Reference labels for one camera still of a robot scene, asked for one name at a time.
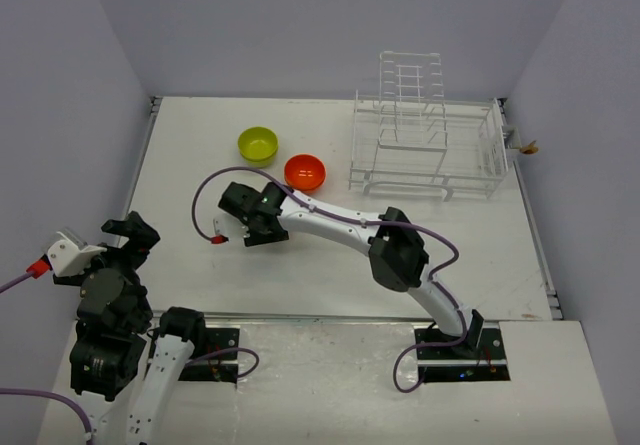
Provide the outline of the orange bowl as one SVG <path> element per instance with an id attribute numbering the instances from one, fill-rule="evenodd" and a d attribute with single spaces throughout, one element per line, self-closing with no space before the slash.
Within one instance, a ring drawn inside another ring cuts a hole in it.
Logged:
<path id="1" fill-rule="evenodd" d="M 287 185 L 304 193 L 314 193 L 326 180 L 326 172 L 322 170 L 291 169 L 285 171 Z"/>
<path id="2" fill-rule="evenodd" d="M 326 180 L 326 168 L 314 155 L 298 154 L 286 162 L 284 177 L 286 183 L 296 190 L 313 191 Z"/>

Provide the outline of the lime green bowl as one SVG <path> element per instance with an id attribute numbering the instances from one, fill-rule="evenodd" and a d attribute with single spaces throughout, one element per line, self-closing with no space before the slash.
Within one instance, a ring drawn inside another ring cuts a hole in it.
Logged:
<path id="1" fill-rule="evenodd" d="M 277 156 L 277 147 L 244 147 L 239 149 L 244 162 L 254 168 L 265 168 L 270 166 Z"/>
<path id="2" fill-rule="evenodd" d="M 279 142 L 277 135 L 266 127 L 251 127 L 244 130 L 237 139 L 238 150 L 244 147 L 277 147 Z"/>

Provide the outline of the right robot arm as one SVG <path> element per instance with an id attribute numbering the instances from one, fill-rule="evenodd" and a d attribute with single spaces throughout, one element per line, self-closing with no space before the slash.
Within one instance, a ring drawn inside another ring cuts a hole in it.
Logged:
<path id="1" fill-rule="evenodd" d="M 363 254 L 376 283 L 410 295 L 432 317 L 443 336 L 440 347 L 459 358 L 481 347 L 484 318 L 458 300 L 438 276 L 458 261 L 459 250 L 412 223 L 400 209 L 389 207 L 381 214 L 350 210 L 275 182 L 261 191 L 233 182 L 218 206 L 245 226 L 247 247 L 286 241 L 296 232 Z"/>

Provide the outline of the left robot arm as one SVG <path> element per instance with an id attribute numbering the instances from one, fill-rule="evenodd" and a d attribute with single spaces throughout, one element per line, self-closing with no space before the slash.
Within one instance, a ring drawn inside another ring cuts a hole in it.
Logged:
<path id="1" fill-rule="evenodd" d="M 204 316 L 181 307 L 161 315 L 152 361 L 133 399 L 153 316 L 137 270 L 160 236 L 136 212 L 108 220 L 101 229 L 127 241 L 102 247 L 78 275 L 65 280 L 80 289 L 70 386 L 87 416 L 89 443 L 150 444 L 182 370 L 207 348 Z"/>

